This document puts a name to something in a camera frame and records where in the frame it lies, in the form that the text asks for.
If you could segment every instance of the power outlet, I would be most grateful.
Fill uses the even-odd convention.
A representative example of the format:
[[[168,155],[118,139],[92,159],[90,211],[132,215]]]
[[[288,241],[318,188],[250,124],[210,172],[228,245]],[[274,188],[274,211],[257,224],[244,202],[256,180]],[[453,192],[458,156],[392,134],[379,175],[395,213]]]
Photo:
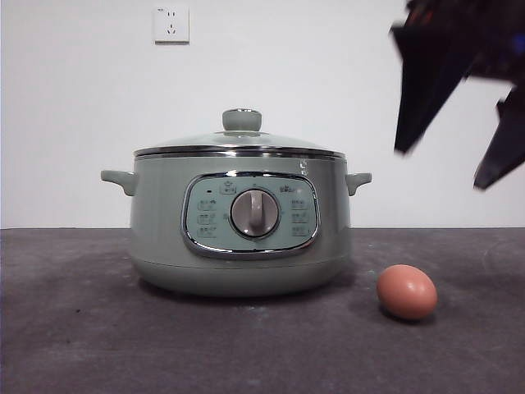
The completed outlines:
[[[189,43],[189,7],[157,7],[153,10],[153,38],[156,44]]]

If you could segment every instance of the pot lid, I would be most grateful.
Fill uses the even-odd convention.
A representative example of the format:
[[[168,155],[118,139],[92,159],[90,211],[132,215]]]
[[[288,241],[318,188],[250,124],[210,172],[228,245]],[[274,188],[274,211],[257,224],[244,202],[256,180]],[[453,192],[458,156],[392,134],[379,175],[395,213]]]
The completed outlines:
[[[150,155],[217,155],[260,156],[273,153],[277,156],[299,155],[304,157],[345,155],[296,138],[271,135],[260,131],[262,115],[253,109],[236,108],[222,113],[224,131],[194,135],[135,151],[135,156]]]

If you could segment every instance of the blurry black object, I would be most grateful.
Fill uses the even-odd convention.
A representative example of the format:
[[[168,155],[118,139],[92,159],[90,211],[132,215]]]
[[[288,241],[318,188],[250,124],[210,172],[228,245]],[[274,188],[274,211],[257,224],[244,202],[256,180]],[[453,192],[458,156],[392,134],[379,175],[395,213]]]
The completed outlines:
[[[395,149],[422,137],[468,76],[510,81],[498,103],[500,125],[477,169],[486,189],[525,161],[525,0],[413,0],[392,32],[403,58]]]

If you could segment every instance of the lid knob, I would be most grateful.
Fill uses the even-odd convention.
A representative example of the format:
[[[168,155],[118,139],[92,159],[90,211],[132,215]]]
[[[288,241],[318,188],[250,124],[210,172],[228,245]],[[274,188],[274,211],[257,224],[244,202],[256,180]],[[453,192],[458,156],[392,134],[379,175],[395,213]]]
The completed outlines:
[[[259,131],[263,116],[259,111],[235,108],[222,113],[222,125],[226,131]]]

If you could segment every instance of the egg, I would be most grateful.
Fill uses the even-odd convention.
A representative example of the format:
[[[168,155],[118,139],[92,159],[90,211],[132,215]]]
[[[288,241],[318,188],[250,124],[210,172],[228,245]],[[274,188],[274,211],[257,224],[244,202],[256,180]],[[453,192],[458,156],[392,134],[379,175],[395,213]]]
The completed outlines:
[[[436,287],[420,269],[398,264],[385,269],[377,279],[377,296],[394,316],[419,320],[437,304]]]

